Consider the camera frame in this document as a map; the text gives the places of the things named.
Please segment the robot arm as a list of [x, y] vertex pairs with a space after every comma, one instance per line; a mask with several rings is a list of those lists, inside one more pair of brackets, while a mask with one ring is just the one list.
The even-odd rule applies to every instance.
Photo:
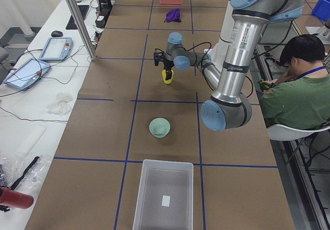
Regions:
[[222, 131], [245, 125], [252, 108], [241, 92], [258, 40], [269, 23], [293, 21], [301, 16], [303, 0], [229, 0], [233, 27], [222, 69], [217, 69], [211, 56], [195, 53], [183, 46], [183, 36], [169, 34], [164, 52], [154, 53], [154, 63], [163, 62], [166, 73], [173, 67], [183, 71], [196, 67], [213, 90], [201, 106], [207, 128]]

